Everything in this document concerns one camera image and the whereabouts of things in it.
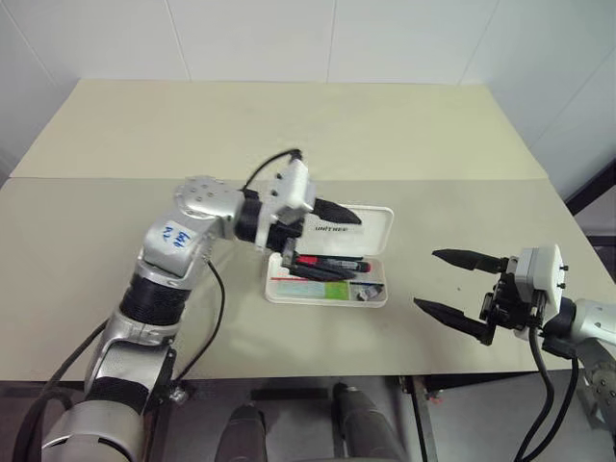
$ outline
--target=pen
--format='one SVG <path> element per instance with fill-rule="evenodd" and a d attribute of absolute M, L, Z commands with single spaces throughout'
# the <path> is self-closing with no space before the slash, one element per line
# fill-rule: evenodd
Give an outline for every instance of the pen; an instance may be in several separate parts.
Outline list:
<path fill-rule="evenodd" d="M 336 258 L 328 257 L 312 257 L 308 255 L 300 255 L 299 257 L 297 257 L 297 261 L 300 263 L 306 263 L 308 265 L 328 265 L 330 267 L 337 267 L 356 272 L 370 272 L 370 270 L 372 269 L 370 263 L 368 262 L 358 262 L 356 260 L 338 260 Z"/>

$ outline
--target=white tile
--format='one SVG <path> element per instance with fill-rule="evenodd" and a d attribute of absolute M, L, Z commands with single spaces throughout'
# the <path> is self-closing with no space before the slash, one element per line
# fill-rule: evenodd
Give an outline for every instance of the white tile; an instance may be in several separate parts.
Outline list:
<path fill-rule="evenodd" d="M 456 84 L 496 0 L 338 0 L 329 80 Z"/>
<path fill-rule="evenodd" d="M 563 198 L 616 156 L 615 53 L 531 148 Z"/>
<path fill-rule="evenodd" d="M 501 0 L 463 83 L 488 83 L 533 145 L 613 46 L 613 0 Z"/>
<path fill-rule="evenodd" d="M 62 101 L 0 4 L 0 170 L 11 173 Z"/>
<path fill-rule="evenodd" d="M 325 80 L 333 0 L 169 5 L 194 80 Z"/>
<path fill-rule="evenodd" d="M 164 0 L 5 0 L 61 85 L 77 78 L 186 79 Z"/>

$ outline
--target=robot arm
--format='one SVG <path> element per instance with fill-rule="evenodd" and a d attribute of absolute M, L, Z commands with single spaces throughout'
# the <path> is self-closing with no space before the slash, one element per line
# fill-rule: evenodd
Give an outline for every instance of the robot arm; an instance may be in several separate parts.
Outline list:
<path fill-rule="evenodd" d="M 264 201 L 211 177 L 189 178 L 175 206 L 149 228 L 129 288 L 107 322 L 88 367 L 86 399 L 66 411 L 42 444 L 42 460 L 130 461 L 141 458 L 141 416 L 169 397 L 185 302 L 199 283 L 216 239 L 286 252 L 293 273 L 303 217 L 361 224 L 351 211 L 316 198 L 295 151 Z M 335 274 L 330 277 L 344 277 Z"/>
<path fill-rule="evenodd" d="M 616 441 L 616 360 L 602 344 L 616 345 L 616 304 L 562 296 L 565 289 L 560 250 L 556 245 L 526 248 L 520 257 L 496 258 L 468 250 L 436 250 L 433 254 L 466 270 L 500 274 L 486 294 L 479 317 L 415 298 L 437 321 L 491 345 L 497 326 L 521 338 L 530 327 L 541 329 L 542 349 L 565 359 L 579 359 L 603 418 Z"/>

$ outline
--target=black cable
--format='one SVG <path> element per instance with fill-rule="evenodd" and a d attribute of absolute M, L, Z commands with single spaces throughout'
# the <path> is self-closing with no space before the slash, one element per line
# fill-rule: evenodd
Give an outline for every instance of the black cable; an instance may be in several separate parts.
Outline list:
<path fill-rule="evenodd" d="M 537 430 L 544 422 L 544 420 L 550 414 L 550 410 L 552 409 L 552 405 L 554 403 L 554 386 L 552 385 L 552 381 L 550 380 L 550 376 L 548 375 L 548 370 L 546 369 L 546 365 L 543 362 L 543 358 L 541 357 L 541 349 L 539 349 L 539 340 L 537 336 L 537 327 L 530 327 L 528 330 L 528 340 L 530 341 L 530 351 L 532 351 L 532 357 L 535 360 L 535 364 L 537 365 L 537 369 L 539 370 L 539 374 L 543 379 L 543 383 L 546 386 L 546 400 L 543 403 L 543 407 L 541 408 L 541 412 L 535 419 L 535 422 L 532 423 L 532 426 L 528 430 L 520 448 L 518 449 L 518 453 L 514 459 L 515 462 L 521 462 L 523 460 L 524 453 L 530 444 L 530 441 L 537 433 Z"/>
<path fill-rule="evenodd" d="M 50 390 L 40 395 L 21 422 L 13 448 L 13 462 L 40 461 L 42 421 L 47 403 L 52 399 L 57 399 L 64 410 L 73 405 L 70 397 L 60 390 Z"/>
<path fill-rule="evenodd" d="M 79 356 L 81 356 L 81 354 L 86 350 L 87 347 L 90 346 L 90 344 L 93 342 L 93 340 L 96 337 L 98 337 L 98 334 L 100 334 L 103 330 L 105 330 L 105 326 L 106 325 L 107 325 L 107 321 L 101 322 L 100 325 L 98 327 L 96 327 L 92 331 L 92 333 L 89 334 L 88 337 L 86 337 L 86 340 L 84 340 L 84 342 L 82 342 L 79 346 L 77 346 L 77 348 L 70 354 L 70 356 L 68 356 L 65 359 L 65 361 L 58 368 L 58 370 L 54 372 L 54 374 L 47 381 L 45 386 L 42 387 L 42 391 L 40 392 L 41 395 L 44 394 L 45 392 L 51 390 L 52 388 L 54 388 L 56 385 L 58 385 L 58 382 L 60 382 L 60 380 L 62 379 L 63 375 L 66 373 L 66 371 L 68 371 L 68 368 L 70 368 L 72 366 L 72 364 L 75 362 L 75 360 Z"/>
<path fill-rule="evenodd" d="M 280 159 L 281 157 L 291 156 L 293 159 L 301 159 L 301 151 L 299 149 L 288 149 L 286 151 L 279 152 L 278 154 L 271 156 L 269 159 L 265 160 L 262 164 L 260 164 L 256 170 L 252 172 L 252 174 L 246 180 L 245 185 L 242 186 L 241 191 L 245 191 L 250 183 L 255 179 L 255 177 L 259 174 L 261 170 L 271 164 L 273 161 Z"/>
<path fill-rule="evenodd" d="M 578 386 L 578 378 L 579 378 L 579 364 L 577 358 L 573 358 L 571 360 L 571 378 L 569 379 L 569 386 L 567 387 L 567 392 L 565 393 L 565 398 L 562 400 L 562 404 L 560 405 L 560 410 L 558 411 L 558 415 L 552 424 L 552 428 L 546 435 L 537 448 L 535 448 L 529 455 L 522 459 L 522 462 L 530 462 L 535 457 L 537 457 L 548 445 L 552 442 L 552 439 L 558 432 L 558 429 L 562 425 L 562 422 L 565 420 L 565 416 L 567 415 L 567 411 L 569 410 L 569 405 L 573 400 L 574 394 L 576 392 L 576 387 Z"/>
<path fill-rule="evenodd" d="M 91 334 L 68 356 L 57 371 L 53 373 L 51 378 L 45 383 L 40 391 L 37 400 L 32 403 L 26 416 L 21 422 L 15 445 L 13 448 L 13 462 L 39 462 L 40 461 L 40 446 L 42 442 L 42 421 L 45 415 L 47 403 L 51 399 L 59 400 L 64 409 L 70 409 L 72 402 L 70 397 L 58 390 L 56 387 L 66 373 L 68 368 L 75 360 L 86 350 L 93 340 L 100 334 L 107 325 L 107 321 L 102 322 L 96 327 Z"/>
<path fill-rule="evenodd" d="M 218 311 L 218 319 L 216 321 L 216 326 L 214 327 L 214 331 L 212 332 L 212 335 L 210 336 L 208 341 L 205 344 L 203 344 L 199 352 L 192 358 L 192 360 L 184 368 L 184 370 L 182 370 L 178 374 L 178 376 L 175 378 L 176 384 L 179 383 L 180 380 L 182 380 L 182 378 L 184 378 L 187 373 L 189 373 L 189 371 L 194 366 L 194 364 L 201 358 L 203 353 L 205 353 L 205 351 L 210 347 L 210 345 L 216 338 L 218 331 L 220 330 L 220 325 L 222 324 L 222 315 L 224 313 L 224 301 L 226 298 L 226 293 L 224 291 L 224 284 L 222 283 L 222 278 L 220 278 L 220 274 L 218 274 L 218 271 L 216 271 L 216 268 L 214 268 L 214 265 L 212 264 L 212 262 L 208 262 L 208 266 L 210 267 L 210 270 L 212 270 L 214 277 L 216 278 L 216 280 L 218 281 L 218 284 L 220 285 L 220 310 Z"/>

